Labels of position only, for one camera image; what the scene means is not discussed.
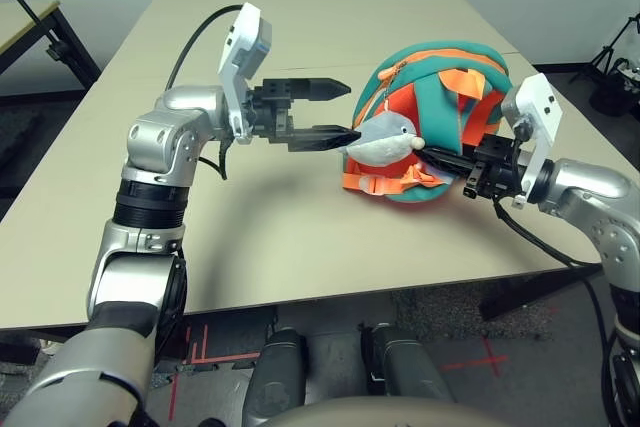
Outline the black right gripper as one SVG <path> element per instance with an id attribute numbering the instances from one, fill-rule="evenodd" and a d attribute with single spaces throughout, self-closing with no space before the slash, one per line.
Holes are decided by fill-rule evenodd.
<path id="1" fill-rule="evenodd" d="M 471 151 L 471 158 L 436 147 L 421 149 L 420 158 L 444 172 L 466 178 L 464 196 L 499 200 L 522 192 L 518 164 L 521 144 L 518 139 L 486 134 Z"/>

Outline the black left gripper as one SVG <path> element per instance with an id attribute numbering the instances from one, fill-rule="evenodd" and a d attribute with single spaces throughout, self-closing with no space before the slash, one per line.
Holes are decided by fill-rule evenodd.
<path id="1" fill-rule="evenodd" d="M 253 135 L 271 144 L 286 144 L 290 152 L 319 152 L 345 147 L 361 133 L 339 125 L 295 129 L 289 110 L 296 99 L 329 101 L 351 93 L 351 88 L 331 78 L 264 79 L 251 92 Z"/>

